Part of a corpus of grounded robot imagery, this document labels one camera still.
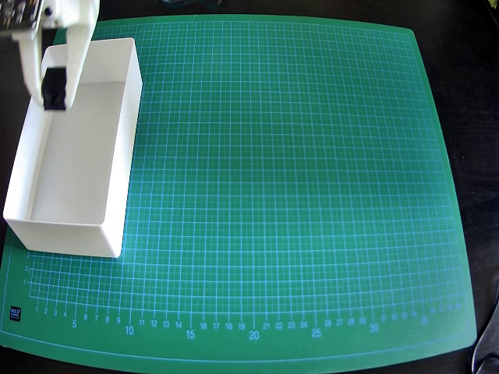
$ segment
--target cable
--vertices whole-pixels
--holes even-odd
[[[497,289],[496,293],[496,298],[494,301],[494,306],[492,307],[492,310],[490,311],[489,316],[487,317],[487,321],[482,327],[482,330],[480,331],[480,335],[473,346],[473,349],[469,352],[469,359],[468,359],[468,368],[469,368],[469,373],[470,374],[479,374],[480,371],[482,370],[482,367],[485,365],[486,362],[489,360],[496,359],[499,360],[499,354],[496,352],[491,352],[488,355],[486,355],[484,358],[481,360],[477,361],[476,360],[476,352],[478,351],[478,347],[480,346],[480,343],[482,342],[483,337],[486,335],[489,326],[490,326],[490,321],[494,319],[494,316],[496,315],[497,312],[497,305],[499,305],[499,288]]]

